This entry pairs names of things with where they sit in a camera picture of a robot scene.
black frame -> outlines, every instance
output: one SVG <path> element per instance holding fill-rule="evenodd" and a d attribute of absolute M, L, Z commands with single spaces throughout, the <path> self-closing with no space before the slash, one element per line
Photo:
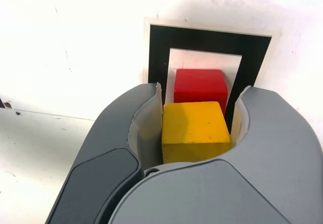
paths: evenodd
<path fill-rule="evenodd" d="M 245 87 L 254 85 L 271 38 L 234 32 L 150 25 L 148 83 L 161 84 L 164 104 L 171 48 L 241 55 L 242 59 L 225 114 L 230 132 L 234 104 Z"/>

white surface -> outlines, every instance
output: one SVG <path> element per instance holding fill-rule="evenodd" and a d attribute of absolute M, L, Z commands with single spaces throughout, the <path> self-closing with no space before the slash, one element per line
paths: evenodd
<path fill-rule="evenodd" d="M 93 121 L 0 108 L 0 223 L 41 224 Z"/>
<path fill-rule="evenodd" d="M 322 9 L 323 0 L 0 0 L 0 97 L 94 120 L 143 82 L 144 17 L 277 31 L 257 86 L 278 92 L 323 142 Z"/>
<path fill-rule="evenodd" d="M 234 80 L 236 79 L 240 61 L 241 56 L 237 55 L 171 48 L 165 103 L 174 102 L 174 85 L 177 69 L 222 70 L 228 87 L 228 95 L 230 95 Z"/>

wooden block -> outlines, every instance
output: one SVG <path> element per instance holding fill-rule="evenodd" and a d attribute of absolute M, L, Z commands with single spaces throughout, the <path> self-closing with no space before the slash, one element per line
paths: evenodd
<path fill-rule="evenodd" d="M 166 104 L 161 142 L 164 163 L 202 161 L 231 149 L 218 102 Z"/>
<path fill-rule="evenodd" d="M 219 102 L 225 114 L 228 89 L 221 70 L 178 69 L 174 85 L 174 103 Z"/>

white table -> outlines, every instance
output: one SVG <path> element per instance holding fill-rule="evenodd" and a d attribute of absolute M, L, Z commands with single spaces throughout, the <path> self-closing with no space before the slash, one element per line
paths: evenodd
<path fill-rule="evenodd" d="M 0 108 L 0 222 L 44 223 L 94 121 Z"/>

